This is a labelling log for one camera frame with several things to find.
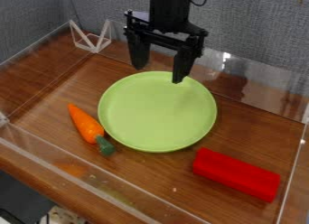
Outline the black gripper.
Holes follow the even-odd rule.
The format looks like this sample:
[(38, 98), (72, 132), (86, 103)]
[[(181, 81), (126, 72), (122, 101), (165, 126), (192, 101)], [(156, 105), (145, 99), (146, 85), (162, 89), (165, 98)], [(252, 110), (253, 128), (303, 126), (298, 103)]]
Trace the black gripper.
[(189, 9), (126, 11), (125, 35), (130, 46), (130, 61), (141, 70), (150, 58), (153, 44), (179, 51), (175, 57), (173, 82), (181, 83), (192, 72), (196, 58), (203, 55), (208, 31), (189, 20)]

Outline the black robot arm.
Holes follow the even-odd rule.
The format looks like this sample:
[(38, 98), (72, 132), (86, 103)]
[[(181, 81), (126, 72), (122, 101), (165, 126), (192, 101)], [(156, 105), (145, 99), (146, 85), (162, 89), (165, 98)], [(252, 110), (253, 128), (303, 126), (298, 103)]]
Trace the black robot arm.
[(137, 70), (146, 66), (156, 44), (177, 52), (173, 82), (179, 84), (189, 76), (195, 61), (204, 54), (204, 39), (209, 34), (189, 20), (191, 6), (204, 6), (207, 1), (197, 4), (193, 0), (150, 0), (149, 12), (125, 12), (130, 61)]

